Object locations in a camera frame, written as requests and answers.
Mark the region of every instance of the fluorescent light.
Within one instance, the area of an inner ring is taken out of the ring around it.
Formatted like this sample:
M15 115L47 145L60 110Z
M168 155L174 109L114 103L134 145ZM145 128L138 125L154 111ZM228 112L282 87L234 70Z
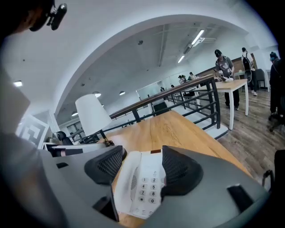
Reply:
M199 34L196 36L196 38L193 40L193 42L191 43L192 45L194 45L196 43L196 41L200 38L200 36L203 34L204 30L202 29Z
M23 83L22 83L22 81L15 81L15 82L14 82L14 85L15 85L16 87L20 87L20 86L23 85Z
M78 112L73 112L71 116L77 116Z
M184 59L185 55L181 56L181 58L179 59L178 63L180 63L183 59Z

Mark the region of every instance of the black chair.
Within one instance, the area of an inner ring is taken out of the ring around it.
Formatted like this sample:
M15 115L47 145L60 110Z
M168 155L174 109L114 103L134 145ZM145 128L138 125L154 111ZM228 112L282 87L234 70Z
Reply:
M58 131L57 132L57 137L60 141L62 141L63 145L73 145L72 141L70 140L70 138L68 138L66 136L66 134L63 131Z
M255 71L255 75L256 75L256 81L258 83L258 87L261 88L260 82L263 81L263 85L264 85L264 88L265 88L265 74L264 74L264 71L262 69L257 69Z

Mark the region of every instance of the backpack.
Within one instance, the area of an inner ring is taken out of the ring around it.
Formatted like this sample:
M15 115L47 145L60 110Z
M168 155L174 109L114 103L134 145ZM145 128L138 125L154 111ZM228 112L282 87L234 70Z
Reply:
M251 63L248 60L248 53L246 53L246 57L243 58L242 63L244 64L245 70L250 70Z

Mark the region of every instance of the table leg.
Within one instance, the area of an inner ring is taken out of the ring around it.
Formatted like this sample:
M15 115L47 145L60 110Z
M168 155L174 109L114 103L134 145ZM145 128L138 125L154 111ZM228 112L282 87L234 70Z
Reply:
M245 115L248 116L248 84L244 85L245 90Z
M198 92L194 92L194 94L195 94L195 97L199 96ZM200 99L196 99L196 101L197 101L197 104L200 105Z
M228 93L230 97L230 127L229 129L233 129L233 116L234 116L234 104L233 104L233 93L232 91Z

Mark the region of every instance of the baseball cap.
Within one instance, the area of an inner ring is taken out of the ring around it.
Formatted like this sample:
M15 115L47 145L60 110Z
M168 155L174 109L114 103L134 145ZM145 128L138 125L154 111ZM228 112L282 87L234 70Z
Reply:
M216 57L219 57L222 55L222 53L220 50L217 49L217 50L215 50L215 55L216 55Z

